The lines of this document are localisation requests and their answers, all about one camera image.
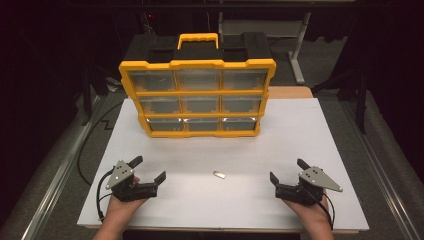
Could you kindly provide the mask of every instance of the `tool box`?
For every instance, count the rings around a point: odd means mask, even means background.
[[[256,136],[276,64],[263,33],[136,35],[119,66],[151,137]]]

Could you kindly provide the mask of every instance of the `gray carpet floor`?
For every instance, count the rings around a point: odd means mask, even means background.
[[[279,41],[272,45],[273,56],[277,61],[278,68],[271,85],[296,85],[287,57],[287,50],[292,44],[291,41]],[[328,79],[343,45],[344,41],[326,43],[321,39],[303,44],[299,62],[306,80],[306,86],[313,87]],[[389,204],[390,199],[382,191],[384,187],[378,180],[378,174],[373,170],[370,156],[381,162],[395,192],[404,203],[411,222],[418,227],[424,224],[422,218],[424,216],[423,184],[408,164],[390,129],[380,116],[372,95],[368,94],[366,103],[365,127],[367,134],[365,137],[366,144],[370,147],[367,148],[364,146],[364,136],[358,134],[355,125],[352,123],[351,112],[352,109],[355,109],[354,101],[339,102],[336,93],[335,90],[325,90],[316,94],[315,97],[320,101],[330,131],[370,226],[369,231],[354,235],[337,235],[336,239],[407,239],[405,237],[407,233],[400,227],[401,221],[393,214],[395,210]],[[114,93],[111,92],[104,99],[99,110],[99,116],[122,102],[124,98],[126,98],[126,94],[122,89]],[[105,115],[104,121],[101,121],[94,128],[82,150],[80,166],[82,173],[89,181],[94,178],[112,133],[112,130],[107,128],[106,124],[109,127],[114,125],[119,110],[120,106],[117,106]],[[83,114],[79,113],[37,169],[7,223],[1,229],[0,239],[22,238],[62,163],[62,159],[69,147],[75,142],[78,130],[81,128],[82,118]],[[88,190],[89,186],[82,180],[76,165],[74,165],[53,211],[51,214],[46,214],[47,220],[39,239],[91,239],[96,230],[76,225]],[[421,228],[418,229],[418,233],[424,236]],[[177,233],[172,238],[186,239],[184,235]]]

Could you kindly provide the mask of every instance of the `person's right hand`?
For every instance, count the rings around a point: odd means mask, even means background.
[[[283,200],[283,202],[297,214],[312,240],[334,239],[327,214],[318,204],[304,206],[287,200]],[[321,204],[328,209],[328,202],[324,196],[322,197]]]

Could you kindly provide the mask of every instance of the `dark background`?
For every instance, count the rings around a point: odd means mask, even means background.
[[[127,3],[142,2],[169,3]],[[146,20],[161,36],[208,31],[207,15],[202,12],[106,12],[65,7],[82,3],[87,1],[3,1],[0,5],[0,159],[5,193],[1,225],[75,117],[74,101],[82,91],[83,73],[88,73],[89,82],[99,94],[105,94],[104,77],[120,79],[118,65],[132,36],[148,32]],[[423,180],[424,28],[420,23],[424,21],[419,3],[394,1],[396,7],[372,13],[314,13],[305,39],[314,41],[324,36],[331,42],[349,36],[333,75],[353,66],[365,69],[368,88],[384,119]],[[275,11],[229,14],[232,18],[248,15],[257,19],[299,15]],[[217,13],[209,14],[212,32],[217,31],[217,17]]]

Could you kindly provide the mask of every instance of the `metal stand leg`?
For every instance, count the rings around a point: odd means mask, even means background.
[[[303,18],[303,24],[299,30],[299,35],[297,37],[296,49],[294,51],[289,52],[289,58],[293,73],[296,78],[296,82],[299,85],[304,85],[305,79],[303,78],[302,71],[300,70],[299,62],[297,61],[297,56],[299,55],[300,47],[302,46],[303,38],[305,37],[310,17],[311,13],[305,13],[305,16]]]

